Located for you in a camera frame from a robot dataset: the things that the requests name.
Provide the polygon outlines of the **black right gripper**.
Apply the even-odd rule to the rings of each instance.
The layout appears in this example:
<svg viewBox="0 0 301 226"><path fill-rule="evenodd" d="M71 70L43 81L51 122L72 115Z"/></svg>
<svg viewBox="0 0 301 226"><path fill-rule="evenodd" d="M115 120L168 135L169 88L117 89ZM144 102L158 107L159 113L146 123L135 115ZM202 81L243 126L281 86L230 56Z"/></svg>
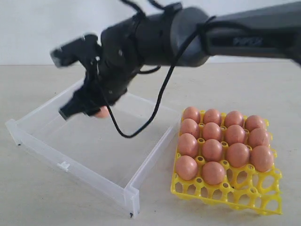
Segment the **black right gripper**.
<svg viewBox="0 0 301 226"><path fill-rule="evenodd" d="M99 60L94 59L86 70L83 85L59 109L64 120L85 113L94 116L106 103L113 105L127 92L130 81L138 74L142 63L135 48L105 49L96 45Z"/></svg>

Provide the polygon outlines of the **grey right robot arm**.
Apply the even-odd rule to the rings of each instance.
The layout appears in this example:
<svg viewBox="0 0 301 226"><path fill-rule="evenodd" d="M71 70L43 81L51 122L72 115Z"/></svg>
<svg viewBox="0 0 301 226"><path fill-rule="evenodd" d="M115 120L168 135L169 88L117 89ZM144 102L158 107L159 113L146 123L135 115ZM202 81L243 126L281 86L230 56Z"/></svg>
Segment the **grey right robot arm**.
<svg viewBox="0 0 301 226"><path fill-rule="evenodd" d="M300 2L213 17L174 3L73 40L52 58L59 67L81 62L86 77L59 113L68 119L114 105L145 65L199 67L216 55L300 61Z"/></svg>

